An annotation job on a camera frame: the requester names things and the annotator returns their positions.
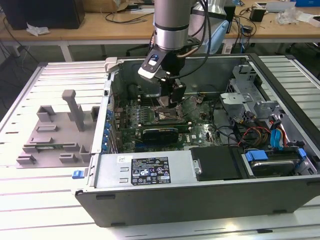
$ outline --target workbench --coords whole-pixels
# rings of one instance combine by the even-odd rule
[[[316,79],[301,64],[284,56],[261,57],[261,60],[301,109],[313,121],[320,119],[316,108],[320,86]],[[294,213],[100,228],[73,195],[76,189],[86,184],[86,179],[72,179],[72,173],[83,171],[84,167],[16,169],[16,158],[38,121],[36,112],[40,105],[52,105],[56,113],[69,112],[68,105],[61,99],[66,89],[76,90],[75,99],[83,111],[100,105],[108,78],[104,63],[56,62],[39,66],[1,121],[1,239],[136,240],[177,237],[185,240],[229,237],[233,240],[284,240],[320,237],[320,197]],[[294,84],[290,83],[290,76],[296,76]],[[311,91],[316,94],[313,95],[316,99],[308,98]],[[270,98],[273,96],[271,91],[268,95]],[[307,107],[306,98],[312,101],[313,109]]]
[[[244,0],[245,6],[237,6],[236,14],[251,7],[254,0]],[[320,7],[299,7],[299,10],[309,14],[320,14]],[[118,44],[148,44],[153,32],[153,15],[147,16],[147,21],[137,24],[117,24],[107,22],[105,13],[86,13],[79,29],[50,29],[49,34],[33,36],[25,30],[11,30],[13,36],[24,46],[59,46],[66,62],[72,62],[70,51],[72,45],[101,45],[102,55],[106,55],[104,45]],[[118,13],[115,21],[127,21],[141,16],[138,13]],[[313,43],[320,42],[320,29],[309,23],[279,25],[275,19],[275,13],[268,13],[261,23],[256,23],[256,34],[250,39],[250,43]],[[3,26],[3,16],[0,16],[0,40],[6,46],[17,46]],[[241,20],[245,25],[251,25],[245,19]],[[231,31],[224,39],[222,53],[229,54],[232,45],[238,35],[238,28],[234,22]]]

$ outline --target black rectangular device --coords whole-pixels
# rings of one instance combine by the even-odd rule
[[[264,15],[266,13],[266,9],[264,8],[252,8],[251,14],[250,14],[250,20],[252,22],[262,22],[262,19],[264,18]]]
[[[0,0],[14,30],[35,27],[78,29],[85,18],[83,0]]]
[[[226,33],[228,34],[230,32],[231,25],[232,25],[232,20],[234,18],[235,11],[236,11],[236,5],[233,3],[232,0],[226,0],[225,1],[224,11],[226,13],[226,18],[225,19],[229,22],[228,29],[226,30]]]

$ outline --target wooden table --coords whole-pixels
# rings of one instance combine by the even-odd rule
[[[266,0],[264,2],[275,2],[276,0]],[[241,10],[251,7],[256,0],[244,0],[245,6],[237,6],[235,13],[238,15]],[[307,13],[320,15],[320,7],[297,7],[298,10]],[[250,43],[313,43],[320,41],[320,28],[306,22],[298,24],[280,25],[276,21],[277,13],[268,13],[263,17],[262,22],[255,22],[257,26],[255,35],[250,39]],[[249,18],[250,12],[243,17]],[[253,26],[252,23],[241,18],[241,24]],[[234,22],[230,33],[225,37],[223,53],[229,54],[238,35],[238,27]]]
[[[245,6],[236,7],[236,14],[252,6],[254,0],[244,0]],[[320,14],[320,7],[299,8],[305,13]],[[79,29],[50,29],[47,35],[33,36],[25,30],[11,30],[14,37],[25,46],[60,46],[66,62],[73,61],[69,46],[72,45],[104,45],[116,44],[148,44],[153,31],[153,15],[147,16],[145,22],[137,24],[116,24],[107,22],[101,13],[86,13]],[[118,13],[114,16],[116,21],[126,21],[141,16],[138,13]],[[256,23],[256,34],[250,39],[251,43],[311,43],[320,42],[320,28],[309,23],[279,25],[275,20],[275,13],[268,13],[261,23]],[[6,46],[17,46],[2,23],[0,16],[0,40]],[[245,19],[242,24],[251,25]],[[232,45],[238,35],[235,23],[224,39],[223,53],[230,53]]]

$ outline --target warning label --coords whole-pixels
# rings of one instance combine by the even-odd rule
[[[170,184],[170,169],[167,157],[137,158],[131,161],[131,184]]]

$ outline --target floor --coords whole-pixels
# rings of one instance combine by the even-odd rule
[[[286,44],[277,54],[285,55],[285,49],[289,45]],[[126,55],[126,50],[134,47],[134,45],[107,45],[105,46],[108,57],[121,57]],[[248,53],[256,53],[260,56],[275,55],[278,44],[257,43],[255,46],[248,48]],[[13,58],[7,56],[7,60],[0,65],[0,120],[4,117],[20,91],[29,80],[33,71],[37,67],[37,63],[26,53],[24,49],[20,49],[20,57]],[[39,62],[63,62],[64,57],[58,46],[32,46],[29,52]],[[75,61],[98,61],[104,60],[101,47],[99,45],[72,46],[71,52]],[[235,47],[234,53],[239,53],[240,48]],[[131,56],[143,56],[146,49],[139,49],[131,52]],[[320,74],[320,57],[319,50],[310,47],[305,43],[296,44],[291,49],[294,55],[312,74],[319,78]]]

